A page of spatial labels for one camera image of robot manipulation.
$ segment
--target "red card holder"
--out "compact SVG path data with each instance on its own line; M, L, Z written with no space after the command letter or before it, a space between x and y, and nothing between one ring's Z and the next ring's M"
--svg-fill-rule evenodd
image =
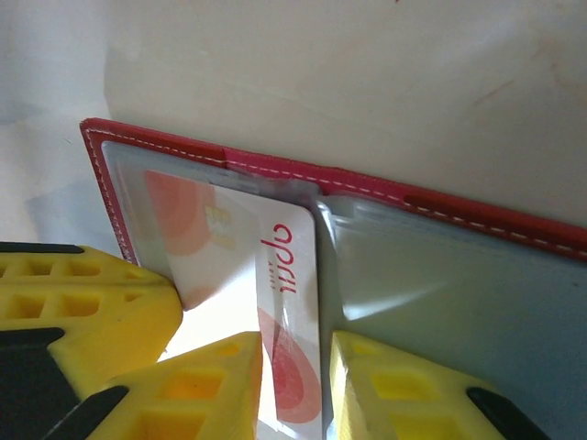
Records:
M105 141L120 142L227 170L314 182L326 195L345 193L369 197L410 213L587 261L587 229L574 225L350 170L222 147L106 119L86 119L81 123L81 130L118 244L125 259L130 261L136 262L137 259L106 167L102 151Z

